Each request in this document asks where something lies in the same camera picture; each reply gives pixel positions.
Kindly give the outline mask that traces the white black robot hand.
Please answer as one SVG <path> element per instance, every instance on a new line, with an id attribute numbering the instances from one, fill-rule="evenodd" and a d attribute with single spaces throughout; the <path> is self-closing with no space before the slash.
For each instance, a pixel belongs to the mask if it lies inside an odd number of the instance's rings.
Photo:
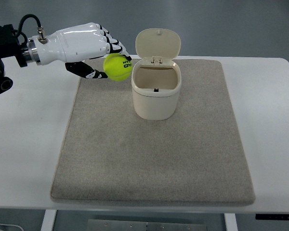
<path id="1" fill-rule="evenodd" d="M 65 63 L 67 71 L 82 78 L 108 78 L 106 73 L 90 67 L 84 60 L 119 54 L 131 61 L 123 44 L 96 23 L 61 29 L 46 38 L 33 36 L 28 39 L 26 48 L 29 62 L 47 65 L 59 60 Z"/>

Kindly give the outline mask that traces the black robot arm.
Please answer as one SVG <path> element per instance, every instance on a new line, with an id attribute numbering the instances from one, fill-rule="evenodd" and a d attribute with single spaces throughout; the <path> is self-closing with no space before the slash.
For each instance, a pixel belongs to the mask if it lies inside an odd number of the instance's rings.
<path id="1" fill-rule="evenodd" d="M 27 38 L 22 31 L 29 18 L 35 19 L 37 23 L 38 41 L 47 41 L 41 22 L 34 14 L 23 16 L 17 29 L 11 24 L 0 26 L 0 94 L 13 86 L 13 81 L 5 75 L 3 58 L 15 57 L 20 67 L 26 67 L 30 62 L 40 62 L 33 39 Z"/>

